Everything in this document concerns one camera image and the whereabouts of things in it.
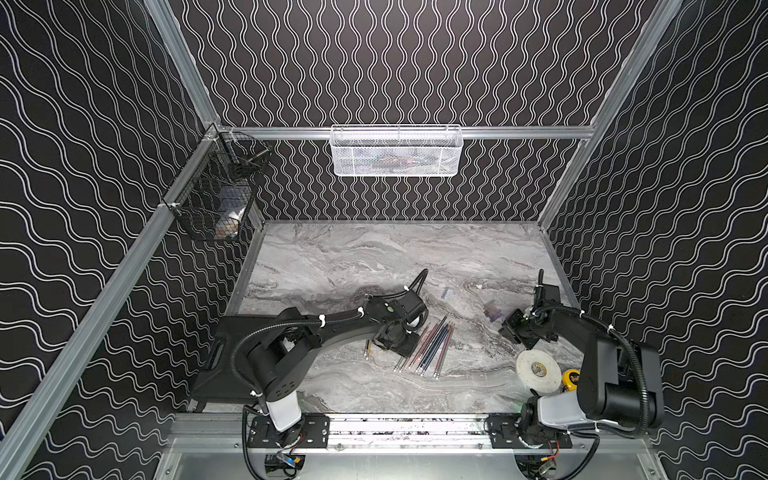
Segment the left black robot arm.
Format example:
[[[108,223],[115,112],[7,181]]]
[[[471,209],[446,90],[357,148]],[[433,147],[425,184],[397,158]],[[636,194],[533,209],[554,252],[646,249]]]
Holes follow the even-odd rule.
[[[287,308],[237,341],[230,370],[275,429],[285,432],[302,421],[296,390],[324,348],[366,340],[402,358],[414,353],[429,316],[420,296],[427,276],[424,269],[400,292],[368,294],[352,310],[304,315]]]

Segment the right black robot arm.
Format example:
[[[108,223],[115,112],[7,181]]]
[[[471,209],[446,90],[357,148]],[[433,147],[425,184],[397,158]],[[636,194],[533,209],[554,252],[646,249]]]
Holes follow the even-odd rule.
[[[516,372],[532,396],[517,423],[522,441],[538,445],[578,432],[606,430],[640,438],[659,428],[665,416],[659,352],[634,342],[614,326],[562,303],[558,286],[537,279],[533,302],[514,310],[500,334],[523,346]],[[568,342],[582,363],[572,388],[557,362],[538,349],[541,342]]]

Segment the white tape roll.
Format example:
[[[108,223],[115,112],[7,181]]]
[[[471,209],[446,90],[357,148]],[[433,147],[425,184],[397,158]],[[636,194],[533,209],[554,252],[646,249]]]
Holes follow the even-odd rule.
[[[525,350],[516,360],[516,372],[523,383],[539,394],[561,389],[562,371],[555,359],[544,351]]]

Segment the yellow tape measure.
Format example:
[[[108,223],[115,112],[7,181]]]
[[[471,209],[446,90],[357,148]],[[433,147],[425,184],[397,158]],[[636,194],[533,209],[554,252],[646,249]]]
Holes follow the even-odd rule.
[[[578,388],[580,371],[578,369],[568,369],[562,375],[562,391],[570,392]]]

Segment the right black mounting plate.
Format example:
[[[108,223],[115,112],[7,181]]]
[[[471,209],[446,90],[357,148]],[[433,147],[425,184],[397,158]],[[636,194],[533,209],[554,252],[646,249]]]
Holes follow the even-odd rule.
[[[564,431],[540,425],[521,414],[489,414],[483,424],[493,449],[570,449],[571,438]]]

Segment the black mounting plate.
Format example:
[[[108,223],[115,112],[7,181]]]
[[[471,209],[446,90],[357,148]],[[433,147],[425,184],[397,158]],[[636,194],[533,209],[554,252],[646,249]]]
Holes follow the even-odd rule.
[[[564,431],[540,425],[521,414],[489,414],[483,424],[493,449],[570,449],[571,438]]]
[[[330,432],[330,417],[303,414],[300,421],[279,432],[267,416],[257,416],[246,428],[246,446],[262,449],[326,448]]]

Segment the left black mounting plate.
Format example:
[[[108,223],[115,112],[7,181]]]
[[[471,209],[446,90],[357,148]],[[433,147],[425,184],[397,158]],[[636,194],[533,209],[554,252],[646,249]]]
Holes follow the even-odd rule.
[[[246,446],[262,449],[326,448],[330,432],[330,417],[303,414],[300,421],[279,432],[267,416],[257,416],[246,428]]]

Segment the white mesh wall basket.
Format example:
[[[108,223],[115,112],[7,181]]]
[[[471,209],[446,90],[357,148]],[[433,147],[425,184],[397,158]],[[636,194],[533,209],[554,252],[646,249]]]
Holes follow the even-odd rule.
[[[458,125],[334,125],[329,145],[340,177],[438,177],[458,173]]]

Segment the aluminium front rail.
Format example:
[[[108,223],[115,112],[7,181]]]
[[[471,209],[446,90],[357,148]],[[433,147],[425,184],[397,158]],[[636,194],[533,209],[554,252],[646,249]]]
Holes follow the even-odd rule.
[[[174,453],[255,453],[291,450],[299,454],[577,454],[592,441],[571,438],[570,449],[493,449],[483,429],[487,414],[323,414],[330,417],[326,448],[262,449],[246,446],[238,413],[182,414],[167,450]]]

